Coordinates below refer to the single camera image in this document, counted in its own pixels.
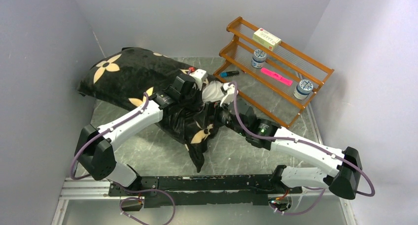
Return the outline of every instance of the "robotic arm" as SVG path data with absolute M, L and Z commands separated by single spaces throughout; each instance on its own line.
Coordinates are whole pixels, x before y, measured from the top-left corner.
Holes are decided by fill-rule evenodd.
M 241 100 L 231 104 L 236 90 L 230 83 L 222 85 L 223 96 L 219 101 L 202 104 L 201 89 L 206 77 L 206 72 L 200 69 L 190 75 L 180 74 L 167 89 L 156 92 L 148 102 L 121 118 L 97 129 L 86 126 L 77 144 L 76 158 L 95 180 L 107 178 L 131 191 L 140 190 L 141 176 L 130 166 L 118 163 L 114 151 L 145 127 L 158 124 L 164 116 L 186 107 L 187 111 L 195 113 L 194 119 L 202 128 L 211 119 L 215 126 L 232 129 L 254 147 L 284 152 L 314 166 L 294 168 L 278 165 L 270 179 L 273 187 L 281 191 L 300 186 L 324 188 L 342 198 L 355 198 L 361 162 L 354 148 L 347 147 L 342 151 L 318 144 L 277 123 L 258 118 L 252 107 Z M 348 164 L 338 159 L 345 159 Z

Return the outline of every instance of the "box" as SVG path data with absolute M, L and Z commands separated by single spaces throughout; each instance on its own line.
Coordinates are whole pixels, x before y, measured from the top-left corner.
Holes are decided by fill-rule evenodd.
M 281 39 L 277 38 L 263 28 L 256 30 L 252 36 L 252 39 L 271 51 L 273 51 L 275 47 L 281 43 Z

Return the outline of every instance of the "orange wire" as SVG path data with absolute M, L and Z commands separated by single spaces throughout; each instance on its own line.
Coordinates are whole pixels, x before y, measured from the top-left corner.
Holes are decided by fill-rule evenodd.
M 286 190 L 286 192 L 284 193 L 284 195 L 283 195 L 283 196 L 281 196 L 281 197 L 277 197 L 277 198 L 276 198 L 276 200 L 281 200 L 281 199 L 284 199 L 284 198 L 287 196 L 287 194 L 289 194 L 289 189 L 287 189 L 287 190 Z

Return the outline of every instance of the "black fabric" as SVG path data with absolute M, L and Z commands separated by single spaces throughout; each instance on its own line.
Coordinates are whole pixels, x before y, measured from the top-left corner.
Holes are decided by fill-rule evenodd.
M 80 81 L 78 91 L 83 95 L 112 103 L 131 111 L 142 104 L 143 93 L 151 95 L 164 90 L 190 65 L 177 62 L 150 50 L 130 47 L 97 62 Z M 208 77 L 208 82 L 218 80 Z M 217 128 L 201 129 L 193 120 L 194 112 L 186 107 L 175 114 L 164 115 L 157 125 L 181 144 L 186 144 L 190 158 L 200 172 L 208 149 L 208 139 L 214 137 Z M 210 135 L 200 143 L 192 144 L 193 137 L 204 130 Z

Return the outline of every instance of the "pink strip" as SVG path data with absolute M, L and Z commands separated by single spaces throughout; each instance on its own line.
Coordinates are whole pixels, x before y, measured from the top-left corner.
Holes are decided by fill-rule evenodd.
M 282 77 L 281 75 L 279 75 L 279 74 L 277 74 L 277 73 L 275 73 L 273 71 L 268 70 L 265 67 L 263 67 L 261 69 L 261 72 L 264 73 L 264 74 L 266 74 L 266 75 L 268 75 L 268 76 L 270 76 L 271 78 L 274 78 L 274 79 L 280 81 L 281 83 L 283 83 L 283 84 L 285 84 L 287 86 L 291 86 L 292 83 L 293 83 L 292 80 L 286 79 L 286 78 Z

